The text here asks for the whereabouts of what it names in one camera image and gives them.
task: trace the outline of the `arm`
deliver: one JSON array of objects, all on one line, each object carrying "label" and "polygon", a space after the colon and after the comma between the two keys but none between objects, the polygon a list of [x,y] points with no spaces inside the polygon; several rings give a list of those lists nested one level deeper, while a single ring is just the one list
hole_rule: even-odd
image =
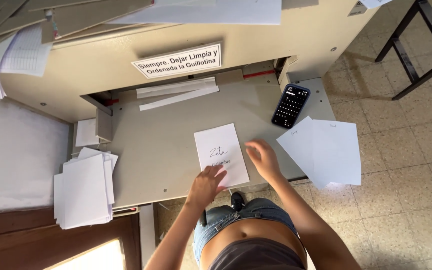
[{"label": "arm", "polygon": [[184,206],[163,241],[159,243],[145,267],[145,270],[179,269],[184,250],[191,232],[203,210],[225,187],[219,182],[226,176],[226,171],[216,175],[223,165],[207,166],[194,180]]},{"label": "arm", "polygon": [[301,198],[279,170],[276,153],[266,141],[254,139],[246,143],[246,149],[260,175],[274,188],[281,198],[294,227],[318,270],[360,270],[343,240]]}]

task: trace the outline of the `jeans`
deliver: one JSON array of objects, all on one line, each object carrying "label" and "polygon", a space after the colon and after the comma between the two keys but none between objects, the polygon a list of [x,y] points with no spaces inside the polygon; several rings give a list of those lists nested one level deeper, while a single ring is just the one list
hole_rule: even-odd
[{"label": "jeans", "polygon": [[231,223],[251,218],[281,222],[297,236],[296,229],[288,213],[266,198],[256,198],[249,201],[239,212],[236,212],[228,205],[214,207],[206,212],[207,225],[203,227],[198,223],[194,229],[192,249],[198,266],[201,252],[211,238]]}]

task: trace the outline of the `sneaker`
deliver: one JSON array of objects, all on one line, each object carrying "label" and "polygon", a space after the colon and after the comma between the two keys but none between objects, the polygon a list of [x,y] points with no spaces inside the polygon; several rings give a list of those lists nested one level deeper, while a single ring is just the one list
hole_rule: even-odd
[{"label": "sneaker", "polygon": [[231,207],[234,209],[234,211],[239,212],[244,207],[244,199],[241,194],[238,192],[235,192],[231,195]]}]

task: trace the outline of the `black metal frame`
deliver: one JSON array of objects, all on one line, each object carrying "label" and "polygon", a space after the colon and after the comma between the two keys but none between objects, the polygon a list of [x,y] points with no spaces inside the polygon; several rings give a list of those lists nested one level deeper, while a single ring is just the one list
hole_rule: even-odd
[{"label": "black metal frame", "polygon": [[382,48],[378,57],[376,57],[375,59],[375,62],[381,62],[383,58],[387,55],[389,50],[391,48],[394,48],[399,60],[403,64],[404,70],[406,71],[409,80],[411,81],[411,84],[406,87],[406,89],[393,96],[393,101],[397,101],[405,95],[408,95],[411,91],[432,78],[432,69],[423,74],[423,76],[419,77],[416,69],[411,63],[410,58],[408,57],[408,54],[406,53],[403,45],[399,41],[399,37],[401,36],[401,34],[403,34],[403,31],[406,29],[406,27],[408,27],[411,20],[414,18],[414,16],[417,15],[418,12],[423,17],[432,34],[432,7],[429,4],[428,0],[416,0],[409,8],[403,20],[396,27],[396,30],[386,42],[386,45]]}]

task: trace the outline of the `smartphone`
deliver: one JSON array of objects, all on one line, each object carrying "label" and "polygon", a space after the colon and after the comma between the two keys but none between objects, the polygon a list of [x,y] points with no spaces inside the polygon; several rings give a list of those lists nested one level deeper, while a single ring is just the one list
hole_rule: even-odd
[{"label": "smartphone", "polygon": [[271,123],[287,129],[292,128],[310,94],[307,88],[291,83],[286,85]]}]

